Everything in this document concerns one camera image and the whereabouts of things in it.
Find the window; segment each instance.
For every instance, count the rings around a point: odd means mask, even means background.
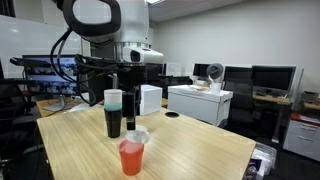
[[[0,0],[0,15],[16,17],[13,0]]]

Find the gray drawer cabinet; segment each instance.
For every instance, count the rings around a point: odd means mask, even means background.
[[[320,161],[320,127],[291,120],[283,148]]]

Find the ceiling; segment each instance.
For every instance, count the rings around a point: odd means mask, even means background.
[[[150,20],[162,22],[245,0],[164,0],[149,6]]]

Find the white cabinet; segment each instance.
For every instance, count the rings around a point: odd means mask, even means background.
[[[320,161],[320,127],[290,120],[283,148]]]
[[[193,91],[187,85],[168,87],[168,109],[218,126],[229,115],[232,92]]]

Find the black cup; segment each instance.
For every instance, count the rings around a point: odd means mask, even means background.
[[[117,138],[120,136],[122,111],[107,111],[104,110],[104,115],[107,123],[108,136]]]

